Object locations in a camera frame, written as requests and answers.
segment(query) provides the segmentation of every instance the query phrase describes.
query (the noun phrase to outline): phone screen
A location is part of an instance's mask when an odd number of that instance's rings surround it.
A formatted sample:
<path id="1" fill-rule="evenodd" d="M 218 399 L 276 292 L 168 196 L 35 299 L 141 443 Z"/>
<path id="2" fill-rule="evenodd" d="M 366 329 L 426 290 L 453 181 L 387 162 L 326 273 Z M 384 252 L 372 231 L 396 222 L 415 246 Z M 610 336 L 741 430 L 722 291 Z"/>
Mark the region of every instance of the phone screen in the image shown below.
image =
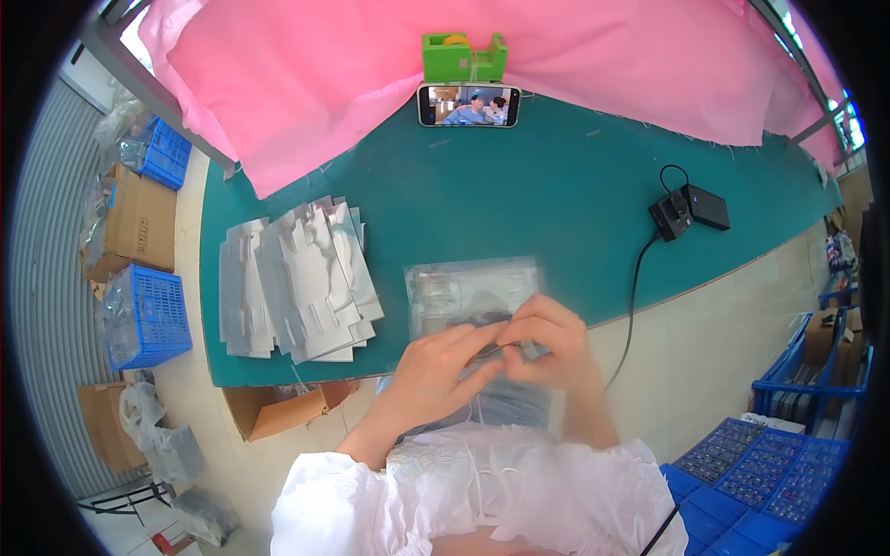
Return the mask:
<path id="1" fill-rule="evenodd" d="M 520 90 L 503 85 L 422 86 L 417 105 L 423 125 L 510 127 L 519 112 Z"/>

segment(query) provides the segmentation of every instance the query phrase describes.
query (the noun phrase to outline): blue plastic crate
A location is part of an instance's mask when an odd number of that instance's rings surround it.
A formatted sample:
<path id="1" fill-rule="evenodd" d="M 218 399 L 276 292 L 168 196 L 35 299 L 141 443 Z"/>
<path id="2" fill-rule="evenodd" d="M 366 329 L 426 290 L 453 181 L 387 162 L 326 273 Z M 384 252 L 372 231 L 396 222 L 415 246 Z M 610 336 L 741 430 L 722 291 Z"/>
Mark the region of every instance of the blue plastic crate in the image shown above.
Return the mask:
<path id="1" fill-rule="evenodd" d="M 779 544 L 794 538 L 796 531 L 778 520 L 747 512 L 704 553 L 707 556 L 765 556 Z"/>
<path id="2" fill-rule="evenodd" d="M 670 463 L 665 463 L 659 469 L 665 476 L 667 489 L 670 490 L 671 496 L 674 497 L 674 502 L 678 504 L 691 496 L 693 492 L 705 486 L 705 483 Z"/>
<path id="3" fill-rule="evenodd" d="M 174 274 L 134 264 L 129 270 L 140 350 L 131 359 L 117 365 L 109 355 L 113 371 L 153 367 L 191 349 L 182 280 Z"/>
<path id="4" fill-rule="evenodd" d="M 727 418 L 674 466 L 709 486 L 714 485 L 765 430 L 758 424 Z"/>
<path id="5" fill-rule="evenodd" d="M 158 117 L 151 125 L 156 127 L 145 152 L 145 162 L 137 172 L 178 191 L 185 182 L 191 143 Z"/>
<path id="6" fill-rule="evenodd" d="M 748 510 L 711 488 L 699 488 L 680 505 L 689 534 L 686 556 L 698 556 L 716 543 Z"/>
<path id="7" fill-rule="evenodd" d="M 767 501 L 764 513 L 803 526 L 825 496 L 848 446 L 840 440 L 808 439 L 788 476 Z"/>
<path id="8" fill-rule="evenodd" d="M 742 458 L 714 488 L 755 510 L 763 510 L 780 482 L 803 452 L 807 437 L 790 432 L 763 431 Z"/>

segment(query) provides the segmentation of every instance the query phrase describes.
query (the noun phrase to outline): cardboard box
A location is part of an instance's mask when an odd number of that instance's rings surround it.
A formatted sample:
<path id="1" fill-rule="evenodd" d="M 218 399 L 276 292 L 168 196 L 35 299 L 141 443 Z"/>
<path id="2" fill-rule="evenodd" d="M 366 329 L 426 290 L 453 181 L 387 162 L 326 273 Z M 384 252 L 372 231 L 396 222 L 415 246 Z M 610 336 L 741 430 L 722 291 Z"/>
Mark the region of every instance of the cardboard box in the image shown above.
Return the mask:
<path id="1" fill-rule="evenodd" d="M 862 363 L 862 314 L 858 307 L 846 312 L 844 335 L 837 343 L 831 386 L 855 386 Z M 837 419 L 841 411 L 841 398 L 831 398 L 825 407 L 825 416 Z"/>
<path id="2" fill-rule="evenodd" d="M 834 327 L 837 309 L 816 311 L 804 330 L 804 365 L 821 367 L 829 360 L 834 345 Z"/>
<path id="3" fill-rule="evenodd" d="M 227 386 L 222 394 L 241 438 L 253 442 L 327 415 L 358 385 L 359 381 L 322 383 L 317 390 L 281 402 L 271 386 Z"/>
<path id="4" fill-rule="evenodd" d="M 131 262 L 154 270 L 174 271 L 176 192 L 116 163 L 105 225 L 105 246 L 84 279 L 99 284 Z M 83 265 L 85 254 L 80 254 Z"/>
<path id="5" fill-rule="evenodd" d="M 77 387 L 80 412 L 93 449 L 115 473 L 146 463 L 117 416 L 120 394 L 126 386 L 127 383 L 105 383 Z"/>

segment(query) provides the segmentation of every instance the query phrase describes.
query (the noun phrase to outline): corrugated metal wall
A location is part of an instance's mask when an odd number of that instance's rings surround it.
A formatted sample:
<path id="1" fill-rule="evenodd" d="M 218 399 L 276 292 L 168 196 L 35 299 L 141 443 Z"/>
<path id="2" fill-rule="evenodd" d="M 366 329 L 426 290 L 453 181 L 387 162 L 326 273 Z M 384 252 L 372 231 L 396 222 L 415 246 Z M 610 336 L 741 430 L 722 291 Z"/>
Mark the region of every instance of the corrugated metal wall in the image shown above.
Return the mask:
<path id="1" fill-rule="evenodd" d="M 12 224 L 12 319 L 28 401 L 62 481 L 76 498 L 139 478 L 96 457 L 75 388 L 119 380 L 99 351 L 96 303 L 80 276 L 77 235 L 101 113 L 56 78 L 22 167 Z"/>

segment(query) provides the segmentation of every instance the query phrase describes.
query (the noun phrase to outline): white plastic bag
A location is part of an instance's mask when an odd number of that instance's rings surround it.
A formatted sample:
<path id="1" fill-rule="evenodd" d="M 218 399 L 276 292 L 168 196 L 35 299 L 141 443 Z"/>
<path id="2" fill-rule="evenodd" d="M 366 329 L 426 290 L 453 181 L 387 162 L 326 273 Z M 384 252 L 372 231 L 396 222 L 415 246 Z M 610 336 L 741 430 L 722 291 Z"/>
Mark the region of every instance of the white plastic bag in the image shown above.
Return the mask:
<path id="1" fill-rule="evenodd" d="M 205 490 L 190 488 L 170 503 L 179 514 L 179 522 L 189 535 L 213 546 L 225 544 L 239 525 L 238 514 L 229 501 Z"/>
<path id="2" fill-rule="evenodd" d="M 166 409 L 155 392 L 155 385 L 146 382 L 124 388 L 118 407 L 121 425 L 145 455 L 152 476 L 192 484 L 204 474 L 204 455 L 189 425 L 175 429 L 157 426 Z"/>
<path id="3" fill-rule="evenodd" d="M 155 397 L 155 385 L 136 383 L 124 388 L 118 411 L 124 431 L 130 435 L 139 451 L 144 453 L 151 450 L 155 445 L 155 424 L 166 413 Z"/>

